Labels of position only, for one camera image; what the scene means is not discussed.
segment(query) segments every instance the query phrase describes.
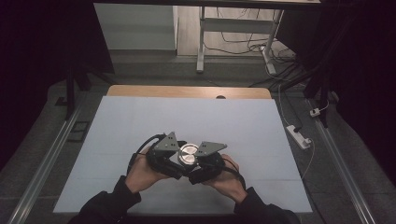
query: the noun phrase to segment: metal frame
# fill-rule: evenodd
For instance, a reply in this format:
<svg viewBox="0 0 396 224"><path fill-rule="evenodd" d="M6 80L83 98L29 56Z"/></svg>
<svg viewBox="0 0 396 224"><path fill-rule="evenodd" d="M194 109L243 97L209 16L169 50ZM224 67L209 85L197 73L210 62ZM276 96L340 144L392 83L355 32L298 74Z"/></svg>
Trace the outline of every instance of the metal frame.
<svg viewBox="0 0 396 224"><path fill-rule="evenodd" d="M309 100L305 101L310 108L313 108ZM347 168L347 164L345 163L343 156L340 153L340 149L335 144L334 139L332 138L332 134L330 133L328 128L325 128L323 126L319 119L315 119L315 123L326 148L329 150L334 166L344 182L346 191L349 193L349 196L351 198L351 201L353 202L353 205L355 206L358 216L361 218L361 223L375 224L375 219L372 215L372 212L370 211L367 202L364 200L358 184L356 183L355 179Z"/></svg>
<svg viewBox="0 0 396 224"><path fill-rule="evenodd" d="M275 75L276 70L269 55L283 10L277 10L273 21L233 20L220 18L205 18L205 7L200 7L200 35L197 56L197 73L204 72L205 32L253 33L268 34L268 41L262 50L265 65L270 75Z"/></svg>
<svg viewBox="0 0 396 224"><path fill-rule="evenodd" d="M64 122L62 129L59 131L49 151L45 155L43 161L40 163L38 169L35 171L35 175L21 196L18 205L15 207L14 212L8 220L8 224L24 223L26 218L29 216L32 207L35 204L35 200L43 188L44 183L50 174L50 170L52 169L53 164L56 162L62 147L64 146L64 142L66 141L70 130L73 128L78 114L81 111L82 105L85 102L86 95L87 93L84 92L81 94L82 99L78 101L78 106L75 112L71 115L69 120Z"/></svg>

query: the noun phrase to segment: silver disc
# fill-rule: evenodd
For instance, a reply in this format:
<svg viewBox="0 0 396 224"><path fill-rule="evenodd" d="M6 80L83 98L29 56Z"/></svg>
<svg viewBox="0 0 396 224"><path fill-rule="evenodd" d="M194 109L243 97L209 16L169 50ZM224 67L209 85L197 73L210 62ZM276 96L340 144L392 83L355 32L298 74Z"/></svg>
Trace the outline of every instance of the silver disc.
<svg viewBox="0 0 396 224"><path fill-rule="evenodd" d="M194 154L197 150L198 146L190 143L181 147L178 152L178 160L182 163L181 165L194 165L196 163Z"/></svg>

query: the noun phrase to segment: gray floor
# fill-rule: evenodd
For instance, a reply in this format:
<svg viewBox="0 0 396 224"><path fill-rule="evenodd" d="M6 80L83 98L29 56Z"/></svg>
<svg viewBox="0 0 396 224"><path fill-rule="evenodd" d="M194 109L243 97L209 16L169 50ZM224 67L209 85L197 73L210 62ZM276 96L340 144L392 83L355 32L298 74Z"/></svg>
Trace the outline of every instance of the gray floor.
<svg viewBox="0 0 396 224"><path fill-rule="evenodd" d="M195 73L195 59L189 57L118 54L113 55L113 62L116 75L112 77L122 84L215 86L216 83L220 86L247 87L253 82L267 78L260 59L207 59L205 73L202 75ZM92 89L89 92L78 92L79 96L86 94L87 99L77 121L92 121L101 97L108 89L108 85L97 77L90 76L90 79L93 84ZM304 125L302 134L312 138L316 146L313 161L304 178L314 213L300 214L299 217L303 223L361 223L329 152L318 134L315 122L307 113L309 107L302 97L301 89L297 87L287 92L291 104L284 94L281 95L287 121L299 125L297 114ZM65 107L54 104L58 97L64 96L64 90L64 82L49 89L48 102L40 117L0 174L0 223L6 223L9 219L37 166L63 125ZM272 95L279 103L276 92ZM328 119L336 143L342 150L347 165L358 182L377 223L396 223L396 189L388 181L363 142L336 113L335 101L330 104ZM79 136L69 135L69 140L78 138ZM303 173L311 159L312 150L302 151L292 139L289 141L299 170ZM54 215L51 211L62 192L81 146L81 142L65 143L26 223L65 223L72 216Z"/></svg>

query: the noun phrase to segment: person's right hand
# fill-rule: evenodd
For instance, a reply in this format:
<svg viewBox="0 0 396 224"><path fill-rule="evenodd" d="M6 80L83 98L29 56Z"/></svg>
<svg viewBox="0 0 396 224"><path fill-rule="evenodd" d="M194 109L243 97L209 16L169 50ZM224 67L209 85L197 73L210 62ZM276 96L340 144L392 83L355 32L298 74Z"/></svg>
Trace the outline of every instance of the person's right hand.
<svg viewBox="0 0 396 224"><path fill-rule="evenodd" d="M239 170L238 164L231 157L225 154L222 154L221 157L225 159L226 167L233 170L236 168L236 171ZM248 196L238 177L227 171L222 171L216 178L208 180L203 184L216 189L220 194L233 199L236 203L241 203Z"/></svg>

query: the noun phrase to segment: power strip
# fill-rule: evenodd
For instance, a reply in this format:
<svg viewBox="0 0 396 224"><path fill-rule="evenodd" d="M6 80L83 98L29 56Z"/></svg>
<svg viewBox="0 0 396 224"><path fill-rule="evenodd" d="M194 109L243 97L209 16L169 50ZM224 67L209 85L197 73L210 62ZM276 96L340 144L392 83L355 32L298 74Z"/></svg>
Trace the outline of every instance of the power strip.
<svg viewBox="0 0 396 224"><path fill-rule="evenodd" d="M307 149L311 147L311 140L309 138L303 138L303 136L300 134L300 132L295 133L294 132L294 125L290 125L286 127L286 130L288 130L289 134L294 138L294 141L298 144L298 146L301 149Z"/></svg>

